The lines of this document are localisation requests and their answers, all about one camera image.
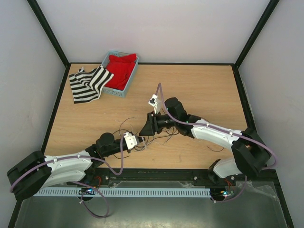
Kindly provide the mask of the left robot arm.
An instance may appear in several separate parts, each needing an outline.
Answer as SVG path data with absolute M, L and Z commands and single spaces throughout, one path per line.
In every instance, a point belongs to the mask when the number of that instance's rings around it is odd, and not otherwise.
M 25 200 L 39 190 L 71 181 L 93 182 L 95 169 L 105 164 L 105 158 L 123 151 L 130 152 L 144 137 L 125 132 L 120 139 L 104 133 L 85 150 L 68 155 L 50 156 L 42 151 L 32 152 L 8 172 L 10 192 L 16 200 Z

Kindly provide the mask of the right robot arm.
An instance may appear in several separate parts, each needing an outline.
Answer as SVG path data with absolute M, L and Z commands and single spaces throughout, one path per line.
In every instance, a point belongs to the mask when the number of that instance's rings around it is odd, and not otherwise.
M 148 103 L 154 111 L 147 114 L 140 136 L 153 136 L 164 128 L 175 127 L 183 136 L 206 140 L 232 152 L 232 157 L 217 159 L 208 168 L 211 184 L 218 185 L 224 178 L 239 174 L 256 178 L 271 158 L 264 142 L 251 128 L 238 131 L 211 124 L 199 116 L 188 114 L 175 97 L 165 101 L 165 114 L 160 113 L 161 101 L 157 95 L 153 95 Z

